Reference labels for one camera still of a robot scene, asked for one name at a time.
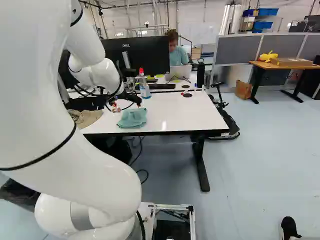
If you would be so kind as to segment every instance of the black desk leg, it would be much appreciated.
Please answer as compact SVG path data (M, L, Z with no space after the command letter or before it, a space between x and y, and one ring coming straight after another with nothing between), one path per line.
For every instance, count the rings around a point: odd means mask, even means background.
M210 185L208 181L206 166L204 163L204 159L202 157L202 153L204 150L205 138L197 137L193 138L195 143L192 144L192 150L195 158L196 169L198 172L198 177L200 181L200 188L203 192L210 192Z
M265 73L265 69L257 66L253 66L253 76L254 76L254 84L251 91L251 97L250 100L254 102L255 104L259 104L259 101L256 99L256 93L260 86L262 76Z
M299 81L296 83L296 86L295 86L295 89L294 89L293 93L290 93L290 92L288 92L286 90L280 90L280 91L282 93L288 95L290 98L292 98L292 99L294 99L297 102L302 104L304 101L301 100L301 98L298 97L298 93L300 92L300 88L301 88L301 85L302 85L302 83L304 81L305 75L306 75L306 70L303 71Z

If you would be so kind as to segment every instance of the light gray floor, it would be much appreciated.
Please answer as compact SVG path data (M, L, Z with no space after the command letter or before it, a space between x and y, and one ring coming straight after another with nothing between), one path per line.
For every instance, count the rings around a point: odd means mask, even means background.
M284 216L300 234L320 236L320 101L301 95L306 101L298 103L278 91L258 92L259 105L222 96L241 136L205 143L211 191L200 191L187 136L146 137L134 164L150 174L143 201L194 204L199 240L276 240ZM0 213L0 239L46 236L25 210L0 201Z

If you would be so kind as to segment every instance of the dell monitor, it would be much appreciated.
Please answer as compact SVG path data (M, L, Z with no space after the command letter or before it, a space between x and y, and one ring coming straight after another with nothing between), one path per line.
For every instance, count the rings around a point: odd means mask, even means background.
M101 40L105 57L112 60L124 72L126 64L123 52L127 52L130 68L138 73L143 68L144 75L154 76L170 72L168 36L144 36Z

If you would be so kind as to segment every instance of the gray partition panel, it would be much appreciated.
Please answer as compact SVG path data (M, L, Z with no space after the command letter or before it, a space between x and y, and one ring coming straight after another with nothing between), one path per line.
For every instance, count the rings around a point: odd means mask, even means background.
M308 35L299 57L313 61L316 55L320 55L320 35Z
M296 58L304 38L305 35L265 35L259 56L273 50L279 58Z
M261 36L220 37L215 64L243 64L255 60Z

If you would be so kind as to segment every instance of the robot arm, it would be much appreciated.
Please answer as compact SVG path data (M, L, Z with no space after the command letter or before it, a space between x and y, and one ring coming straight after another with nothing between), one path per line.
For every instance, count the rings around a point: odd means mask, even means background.
M35 216L47 232L71 240L124 240L141 203L140 180L86 140L57 87L64 48L83 69L106 63L92 26L76 16L79 9L77 0L20 0L0 12L1 21L11 23L0 25L0 171L42 193Z
M135 94L127 93L120 80L115 64L105 58L105 49L83 15L78 0L72 0L72 20L65 47L71 53L68 60L70 73L82 84L99 86L110 95L118 96L140 106L142 100Z

